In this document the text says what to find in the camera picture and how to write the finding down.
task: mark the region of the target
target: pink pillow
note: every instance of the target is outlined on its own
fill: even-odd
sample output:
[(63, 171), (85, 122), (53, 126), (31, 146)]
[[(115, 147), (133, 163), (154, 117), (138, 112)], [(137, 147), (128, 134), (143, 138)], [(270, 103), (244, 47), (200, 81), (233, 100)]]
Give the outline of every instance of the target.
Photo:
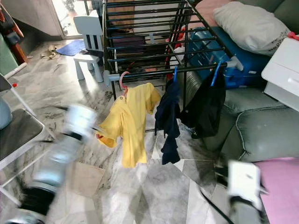
[[(206, 20), (206, 22), (211, 27), (217, 27), (218, 24), (214, 20), (213, 10), (221, 7), (222, 5), (228, 4), (232, 0), (202, 0), (196, 5), (196, 10), (199, 14)], [(191, 21), (197, 21), (198, 17), (196, 15), (191, 16)], [(204, 25), (201, 22), (189, 23), (189, 29), (194, 29), (196, 27), (203, 27)]]

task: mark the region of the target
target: blue suitcase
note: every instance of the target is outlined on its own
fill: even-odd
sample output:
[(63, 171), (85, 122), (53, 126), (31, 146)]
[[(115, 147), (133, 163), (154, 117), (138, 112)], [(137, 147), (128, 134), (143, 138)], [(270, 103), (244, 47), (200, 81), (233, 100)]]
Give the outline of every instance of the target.
[[(218, 49), (220, 45), (216, 40), (212, 41), (195, 41), (202, 38), (210, 38), (212, 35), (209, 31), (201, 31), (202, 28), (197, 28), (191, 33), (191, 40), (188, 44), (188, 51), (197, 51), (200, 49)], [(214, 32), (222, 40), (225, 46), (231, 53), (239, 59), (244, 66), (244, 70), (240, 71), (237, 68), (226, 68), (224, 72), (226, 88), (239, 88), (244, 86), (261, 86), (265, 81), (261, 77), (262, 70), (270, 60), (269, 56), (258, 55), (249, 51), (243, 50), (229, 37), (229, 35), (220, 27), (212, 27)], [(210, 51), (197, 54), (188, 54), (188, 62), (192, 66), (200, 66), (229, 61), (230, 58), (223, 51)], [(209, 70), (197, 71), (201, 79), (205, 79), (209, 75)]]

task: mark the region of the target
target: blue mat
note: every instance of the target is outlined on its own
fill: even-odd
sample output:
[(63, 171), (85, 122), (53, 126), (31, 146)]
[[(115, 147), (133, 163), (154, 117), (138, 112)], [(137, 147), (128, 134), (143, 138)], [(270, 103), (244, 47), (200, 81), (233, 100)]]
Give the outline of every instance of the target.
[(61, 55), (74, 56), (85, 48), (83, 40), (74, 40), (64, 47), (57, 49), (56, 52)]

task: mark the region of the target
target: white bag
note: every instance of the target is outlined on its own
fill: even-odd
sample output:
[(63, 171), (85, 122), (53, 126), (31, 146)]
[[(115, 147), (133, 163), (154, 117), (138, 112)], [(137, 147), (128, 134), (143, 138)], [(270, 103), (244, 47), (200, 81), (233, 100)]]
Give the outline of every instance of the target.
[(232, 1), (214, 10), (214, 18), (242, 49), (273, 55), (290, 32), (273, 13)]

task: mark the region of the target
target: wall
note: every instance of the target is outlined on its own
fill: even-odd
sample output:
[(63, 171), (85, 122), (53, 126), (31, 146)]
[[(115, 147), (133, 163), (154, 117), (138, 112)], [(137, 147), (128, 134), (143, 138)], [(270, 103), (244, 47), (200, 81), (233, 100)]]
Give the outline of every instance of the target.
[(2, 0), (13, 18), (50, 36), (63, 36), (52, 0)]

